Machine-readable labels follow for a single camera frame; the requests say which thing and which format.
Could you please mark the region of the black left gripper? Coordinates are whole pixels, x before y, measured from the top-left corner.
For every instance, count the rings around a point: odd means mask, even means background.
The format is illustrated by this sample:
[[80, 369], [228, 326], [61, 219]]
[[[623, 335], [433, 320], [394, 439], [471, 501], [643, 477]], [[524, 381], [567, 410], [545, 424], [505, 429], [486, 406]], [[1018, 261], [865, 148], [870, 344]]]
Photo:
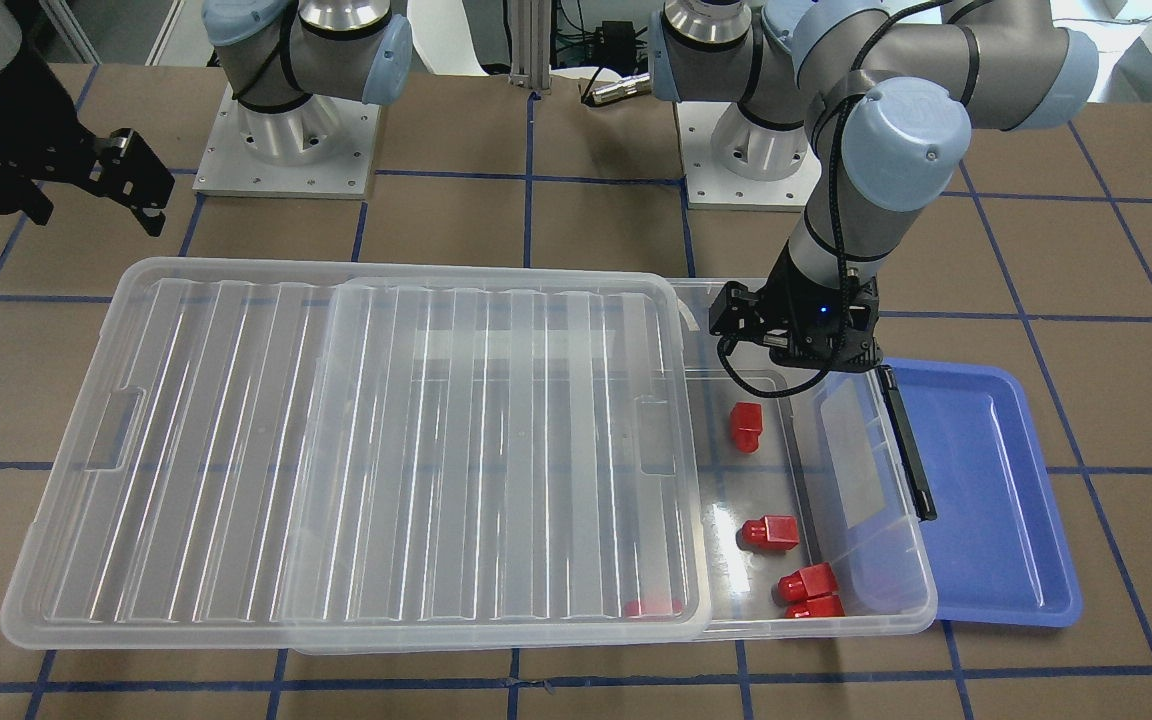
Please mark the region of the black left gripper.
[[772, 363], [788, 367], [864, 373], [882, 364], [876, 340], [879, 291], [872, 268], [879, 256], [838, 270], [838, 256], [806, 242], [795, 255], [787, 242], [759, 290], [728, 281], [708, 306], [708, 333], [719, 353], [738, 342], [767, 348]]

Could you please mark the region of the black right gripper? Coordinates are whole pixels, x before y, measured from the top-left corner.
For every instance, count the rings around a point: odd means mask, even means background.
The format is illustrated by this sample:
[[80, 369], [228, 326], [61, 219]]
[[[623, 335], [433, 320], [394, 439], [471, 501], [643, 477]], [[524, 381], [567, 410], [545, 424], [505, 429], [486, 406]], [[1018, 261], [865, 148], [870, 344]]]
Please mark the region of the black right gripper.
[[24, 45], [0, 70], [0, 215], [23, 211], [32, 222], [46, 223], [52, 204], [38, 181], [118, 202], [151, 237], [162, 233], [175, 184], [136, 129], [120, 128], [105, 138], [88, 131], [50, 65]]

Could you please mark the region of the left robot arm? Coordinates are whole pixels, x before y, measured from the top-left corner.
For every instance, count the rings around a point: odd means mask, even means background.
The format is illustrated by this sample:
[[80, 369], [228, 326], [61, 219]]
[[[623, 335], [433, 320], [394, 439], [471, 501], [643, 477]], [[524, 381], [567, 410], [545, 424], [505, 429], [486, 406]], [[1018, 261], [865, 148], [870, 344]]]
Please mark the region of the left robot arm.
[[759, 290], [719, 291], [719, 359], [881, 363], [878, 272], [946, 190], [975, 129], [1047, 129], [1087, 104], [1100, 51], [1046, 1], [667, 1], [646, 24], [658, 99], [730, 101], [755, 127], [804, 132], [820, 179]]

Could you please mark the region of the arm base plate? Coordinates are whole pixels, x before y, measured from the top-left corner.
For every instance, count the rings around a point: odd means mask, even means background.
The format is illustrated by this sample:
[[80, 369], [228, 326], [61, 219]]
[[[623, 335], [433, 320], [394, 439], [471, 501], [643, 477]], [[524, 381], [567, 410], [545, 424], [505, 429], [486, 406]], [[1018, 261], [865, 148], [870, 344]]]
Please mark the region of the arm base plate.
[[687, 209], [805, 209], [820, 164], [803, 129], [763, 128], [733, 103], [680, 103], [676, 120]]
[[382, 109], [314, 96], [262, 114], [223, 88], [194, 190], [214, 197], [365, 200]]

